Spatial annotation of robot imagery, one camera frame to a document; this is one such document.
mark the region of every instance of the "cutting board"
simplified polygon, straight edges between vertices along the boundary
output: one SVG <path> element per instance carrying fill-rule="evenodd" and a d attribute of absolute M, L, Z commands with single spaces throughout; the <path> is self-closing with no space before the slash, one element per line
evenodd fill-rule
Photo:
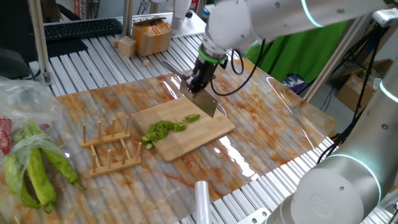
<path fill-rule="evenodd" d="M 184 117 L 191 114 L 201 116 L 198 120 L 188 123 Z M 235 128 L 235 125 L 219 110 L 216 110 L 214 118 L 211 118 L 185 96 L 142 110 L 132 117 L 145 134 L 149 125 L 158 121 L 187 124 L 186 130 L 177 133 L 170 130 L 165 139 L 153 142 L 166 162 L 174 161 Z"/>

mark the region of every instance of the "green pepper piece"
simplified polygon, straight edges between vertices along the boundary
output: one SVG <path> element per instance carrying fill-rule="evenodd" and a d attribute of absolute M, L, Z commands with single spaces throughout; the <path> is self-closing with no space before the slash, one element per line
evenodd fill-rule
<path fill-rule="evenodd" d="M 167 133 L 164 133 L 162 131 L 156 131 L 156 136 L 157 136 L 157 139 L 161 140 L 161 139 L 166 138 Z"/>
<path fill-rule="evenodd" d="M 187 128 L 187 125 L 183 122 L 174 124 L 173 126 L 175 132 L 183 131 Z"/>
<path fill-rule="evenodd" d="M 33 132 L 30 130 L 28 124 L 24 124 L 24 133 L 27 138 L 33 136 Z M 51 213 L 53 205 L 57 200 L 57 194 L 55 193 L 54 187 L 50 183 L 49 178 L 45 173 L 43 158 L 39 149 L 33 148 L 31 151 L 32 154 L 29 158 L 27 172 L 29 174 L 33 188 L 35 189 L 37 198 L 42 204 L 42 210 L 45 213 Z"/>
<path fill-rule="evenodd" d="M 142 137 L 141 137 L 141 142 L 142 142 L 143 144 L 147 144 L 147 143 L 150 142 L 150 140 L 149 140 L 149 138 L 148 138 L 147 136 L 142 136 Z"/>
<path fill-rule="evenodd" d="M 22 132 L 17 132 L 13 138 L 14 145 L 16 145 L 24 139 L 24 135 Z M 21 197 L 20 200 L 23 205 L 31 208 L 40 208 L 40 202 L 30 196 L 27 191 L 23 171 L 16 153 L 8 154 L 4 157 L 4 176 L 11 193 L 16 197 Z"/>
<path fill-rule="evenodd" d="M 159 131 L 162 132 L 162 133 L 165 133 L 165 134 L 169 133 L 167 128 L 161 128 L 160 126 L 156 127 L 156 133 L 159 132 Z"/>
<path fill-rule="evenodd" d="M 163 123 L 164 123 L 164 126 L 165 126 L 165 128 L 166 128 L 167 130 L 171 130 L 171 129 L 174 128 L 174 127 L 173 127 L 174 123 L 171 122 L 171 121 L 163 121 Z"/>
<path fill-rule="evenodd" d="M 164 128 L 164 127 L 165 127 L 164 121 L 156 122 L 156 128 Z"/>
<path fill-rule="evenodd" d="M 32 120 L 29 120 L 29 125 L 34 134 L 45 135 L 44 141 L 50 141 L 51 143 L 53 143 L 50 136 L 45 134 L 39 128 L 39 126 L 36 123 L 34 123 Z M 54 165 L 54 167 L 64 176 L 64 178 L 66 178 L 66 180 L 68 181 L 69 184 L 73 184 L 82 190 L 87 189 L 86 187 L 80 186 L 79 176 L 73 170 L 72 166 L 70 166 L 69 162 L 63 155 L 56 153 L 53 150 L 49 150 L 49 149 L 45 149 L 45 148 L 42 148 L 42 151 L 43 151 L 44 155 L 49 159 L 49 161 Z"/>
<path fill-rule="evenodd" d="M 185 117 L 185 120 L 188 121 L 189 123 L 196 121 L 197 119 L 200 118 L 200 114 L 192 114 L 188 115 Z"/>
<path fill-rule="evenodd" d="M 155 132 L 148 133 L 147 137 L 149 138 L 150 141 L 156 141 L 157 140 Z"/>
<path fill-rule="evenodd" d="M 153 148 L 154 148 L 154 145 L 151 144 L 151 143 L 148 143 L 148 144 L 145 145 L 145 149 L 146 149 L 146 150 L 151 150 L 151 149 L 153 149 Z"/>
<path fill-rule="evenodd" d="M 156 130 L 156 125 L 154 124 L 149 125 L 148 133 L 154 132 L 155 130 Z"/>

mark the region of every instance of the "plastic bag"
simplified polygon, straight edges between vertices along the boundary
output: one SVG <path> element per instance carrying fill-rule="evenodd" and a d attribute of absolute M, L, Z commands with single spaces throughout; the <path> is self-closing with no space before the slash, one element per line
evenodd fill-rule
<path fill-rule="evenodd" d="M 31 149 L 46 149 L 63 156 L 60 149 L 63 147 L 60 140 L 62 132 L 56 127 L 62 125 L 63 107 L 48 89 L 37 82 L 1 77 L 0 105 L 0 162 L 4 166 L 4 176 L 9 189 L 20 202 L 23 202 L 21 188 L 25 184 L 24 174 L 29 165 Z M 23 133 L 24 124 L 27 124 L 28 120 L 40 125 L 44 131 L 51 131 L 50 135 L 33 133 L 32 136 L 16 139 Z M 56 170 L 44 155 L 42 157 L 50 179 Z M 62 185 L 65 182 L 52 184 Z"/>

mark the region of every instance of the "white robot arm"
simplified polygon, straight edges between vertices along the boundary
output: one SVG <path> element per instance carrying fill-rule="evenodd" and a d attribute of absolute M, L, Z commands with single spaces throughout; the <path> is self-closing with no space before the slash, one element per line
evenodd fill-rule
<path fill-rule="evenodd" d="M 227 50 L 352 19 L 391 0 L 235 0 L 211 12 L 188 89 L 206 87 Z M 398 58 L 341 148 L 308 171 L 266 224 L 360 223 L 398 171 Z"/>
<path fill-rule="evenodd" d="M 388 7 L 393 0 L 232 0 L 212 10 L 188 89 L 196 94 L 211 80 L 229 49 L 245 49 L 257 39 L 327 26 Z"/>

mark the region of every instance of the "keyboard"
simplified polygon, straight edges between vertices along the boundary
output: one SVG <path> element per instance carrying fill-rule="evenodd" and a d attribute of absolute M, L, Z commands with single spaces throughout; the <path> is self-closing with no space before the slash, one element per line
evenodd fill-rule
<path fill-rule="evenodd" d="M 72 37 L 120 34 L 122 24 L 117 19 L 94 19 L 88 21 L 50 24 L 44 26 L 45 40 L 62 40 Z"/>

